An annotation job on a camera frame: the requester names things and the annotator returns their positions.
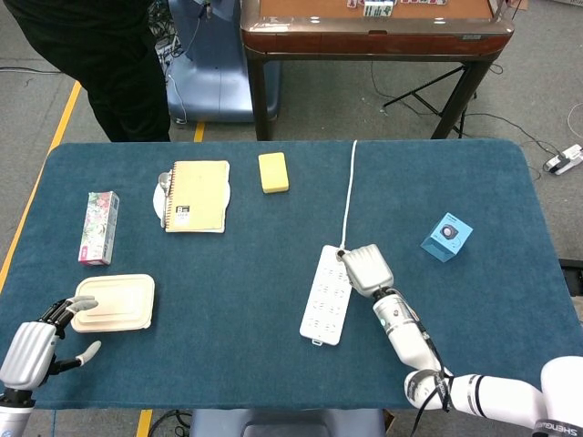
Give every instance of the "container lid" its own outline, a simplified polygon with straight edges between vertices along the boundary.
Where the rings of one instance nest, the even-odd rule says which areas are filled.
[[[71,325],[77,332],[140,330],[149,327],[154,306],[154,280],[149,275],[87,278],[76,296],[94,296],[94,309],[79,312]]]

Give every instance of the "pink box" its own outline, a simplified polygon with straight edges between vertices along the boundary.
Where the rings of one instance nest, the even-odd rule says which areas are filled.
[[[119,198],[113,191],[89,193],[79,262],[89,266],[109,265],[118,222]]]

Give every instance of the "table leg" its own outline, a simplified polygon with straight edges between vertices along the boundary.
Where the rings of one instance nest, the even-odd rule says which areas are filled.
[[[270,121],[267,117],[267,90],[265,88],[264,62],[261,59],[247,60],[251,103],[253,104],[253,119],[255,135],[258,141],[271,139]]]
[[[431,139],[447,138],[476,92],[493,61],[468,62],[467,69],[455,85],[454,92],[444,106],[441,121]]]

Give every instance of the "notebook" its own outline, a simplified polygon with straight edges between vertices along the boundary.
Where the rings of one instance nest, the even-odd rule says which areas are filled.
[[[224,232],[229,162],[177,161],[166,204],[167,232]]]

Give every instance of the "small box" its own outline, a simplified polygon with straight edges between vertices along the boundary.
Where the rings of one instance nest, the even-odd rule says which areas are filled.
[[[109,265],[118,222],[119,198],[113,191],[89,193],[79,262],[90,266]]]
[[[421,243],[421,247],[446,262],[457,255],[472,231],[462,220],[448,212]]]

